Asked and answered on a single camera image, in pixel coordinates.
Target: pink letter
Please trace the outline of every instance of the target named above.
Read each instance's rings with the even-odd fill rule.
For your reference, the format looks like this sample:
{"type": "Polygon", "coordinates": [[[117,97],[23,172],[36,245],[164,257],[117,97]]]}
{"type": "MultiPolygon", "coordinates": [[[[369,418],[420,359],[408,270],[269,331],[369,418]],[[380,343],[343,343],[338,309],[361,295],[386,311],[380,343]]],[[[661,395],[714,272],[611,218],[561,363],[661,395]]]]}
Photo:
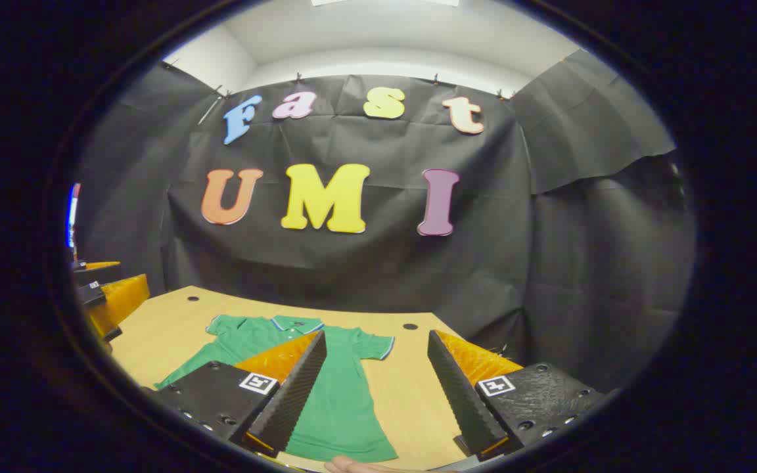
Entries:
{"type": "Polygon", "coordinates": [[[426,219],[417,225],[417,232],[424,237],[445,237],[454,230],[448,222],[451,207],[451,188],[460,180],[457,173],[447,169],[426,169],[423,177],[428,181],[426,219]]]}
{"type": "Polygon", "coordinates": [[[297,92],[287,96],[282,105],[273,111],[274,118],[303,118],[311,113],[311,105],[317,99],[313,92],[297,92]]]}
{"type": "Polygon", "coordinates": [[[250,197],[253,197],[256,180],[262,174],[264,173],[260,169],[244,169],[238,173],[241,185],[235,197],[235,205],[231,209],[223,209],[220,206],[223,188],[226,187],[226,181],[232,177],[233,171],[228,169],[210,171],[206,175],[208,182],[204,191],[204,200],[200,203],[200,212],[204,215],[204,219],[216,225],[232,225],[244,218],[250,207],[250,197]]]}

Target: orange letter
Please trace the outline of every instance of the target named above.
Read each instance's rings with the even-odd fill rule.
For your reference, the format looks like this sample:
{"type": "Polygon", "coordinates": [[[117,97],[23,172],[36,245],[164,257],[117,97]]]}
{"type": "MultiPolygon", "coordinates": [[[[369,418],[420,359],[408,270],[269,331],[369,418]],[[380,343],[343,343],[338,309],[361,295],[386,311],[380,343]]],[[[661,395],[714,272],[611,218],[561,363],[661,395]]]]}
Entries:
{"type": "Polygon", "coordinates": [[[484,131],[484,126],[472,121],[472,112],[481,113],[480,105],[469,104],[469,99],[465,97],[455,97],[454,99],[445,100],[442,106],[448,107],[448,116],[451,117],[451,124],[463,133],[476,135],[484,131]]]}
{"type": "Polygon", "coordinates": [[[206,191],[204,191],[204,201],[200,205],[200,212],[207,222],[217,225],[231,225],[244,218],[247,209],[250,207],[250,197],[253,197],[256,180],[264,173],[260,169],[244,169],[238,173],[241,185],[238,188],[235,205],[231,209],[225,210],[221,207],[220,200],[223,197],[226,181],[232,177],[232,174],[232,171],[228,169],[216,169],[206,175],[208,183],[206,191]]]}

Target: black backdrop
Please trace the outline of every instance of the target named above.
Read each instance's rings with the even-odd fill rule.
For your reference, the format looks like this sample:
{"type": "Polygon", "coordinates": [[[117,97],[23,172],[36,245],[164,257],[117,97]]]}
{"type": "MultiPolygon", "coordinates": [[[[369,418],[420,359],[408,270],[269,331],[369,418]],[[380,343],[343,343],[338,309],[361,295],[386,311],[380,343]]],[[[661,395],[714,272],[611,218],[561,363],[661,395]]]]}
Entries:
{"type": "MultiPolygon", "coordinates": [[[[601,390],[640,368],[676,319],[694,225],[673,143],[625,81],[578,52],[511,100],[450,84],[342,76],[273,84],[219,100],[159,66],[108,111],[83,153],[76,240],[87,260],[147,273],[153,294],[198,285],[267,302],[348,311],[433,311],[486,348],[546,360],[601,390]],[[397,120],[363,116],[373,87],[405,91],[397,120]],[[293,92],[310,116],[270,119],[293,92]],[[243,137],[223,145],[223,114],[261,94],[243,137]],[[441,102],[482,108],[479,135],[441,102]],[[365,233],[286,230],[292,164],[324,183],[366,164],[365,233]],[[259,168],[234,225],[200,213],[206,174],[259,168]],[[427,168],[457,171],[454,233],[420,236],[427,168]]],[[[223,193],[235,201],[238,181],[223,193]]]]}

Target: shirt sleeve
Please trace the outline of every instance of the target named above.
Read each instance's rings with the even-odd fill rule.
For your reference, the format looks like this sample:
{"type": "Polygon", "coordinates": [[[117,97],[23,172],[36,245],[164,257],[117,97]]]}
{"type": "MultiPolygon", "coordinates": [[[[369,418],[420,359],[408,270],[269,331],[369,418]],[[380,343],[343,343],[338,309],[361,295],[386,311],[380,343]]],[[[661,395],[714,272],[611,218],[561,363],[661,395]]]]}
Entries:
{"type": "Polygon", "coordinates": [[[355,340],[355,353],[362,359],[366,357],[385,359],[393,351],[394,342],[396,342],[395,336],[372,335],[359,328],[355,340]]]}
{"type": "Polygon", "coordinates": [[[210,321],[206,327],[206,332],[212,335],[223,335],[231,330],[238,329],[247,317],[234,317],[233,315],[221,314],[210,321]]]}

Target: shirt collar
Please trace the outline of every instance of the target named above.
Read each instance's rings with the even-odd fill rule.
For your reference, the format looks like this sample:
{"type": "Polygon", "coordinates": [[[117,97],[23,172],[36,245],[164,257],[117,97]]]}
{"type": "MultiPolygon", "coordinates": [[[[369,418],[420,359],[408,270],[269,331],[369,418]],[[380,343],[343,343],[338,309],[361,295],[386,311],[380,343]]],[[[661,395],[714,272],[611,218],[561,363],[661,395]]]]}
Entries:
{"type": "Polygon", "coordinates": [[[273,326],[279,330],[297,330],[297,332],[306,334],[316,332],[324,327],[324,323],[321,319],[306,319],[303,317],[285,317],[284,315],[276,315],[271,319],[273,326]]]}

